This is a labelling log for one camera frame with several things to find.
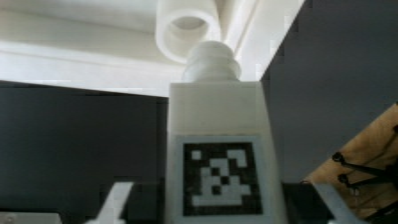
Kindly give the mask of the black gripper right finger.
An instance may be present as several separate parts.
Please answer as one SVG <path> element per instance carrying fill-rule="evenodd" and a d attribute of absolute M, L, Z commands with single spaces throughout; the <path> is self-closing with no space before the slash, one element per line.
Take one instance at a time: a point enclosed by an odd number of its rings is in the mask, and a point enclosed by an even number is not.
<path fill-rule="evenodd" d="M 328 183 L 314 183 L 314 187 L 335 216 L 328 224 L 370 224 L 358 218 L 335 186 Z"/>

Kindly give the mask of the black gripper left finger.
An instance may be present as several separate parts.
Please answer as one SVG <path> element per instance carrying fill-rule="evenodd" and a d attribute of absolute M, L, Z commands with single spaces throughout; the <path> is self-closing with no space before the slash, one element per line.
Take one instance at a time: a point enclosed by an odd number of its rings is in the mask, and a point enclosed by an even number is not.
<path fill-rule="evenodd" d="M 84 224 L 127 224 L 122 214 L 134 185 L 134 182 L 115 183 L 99 216 Z"/>

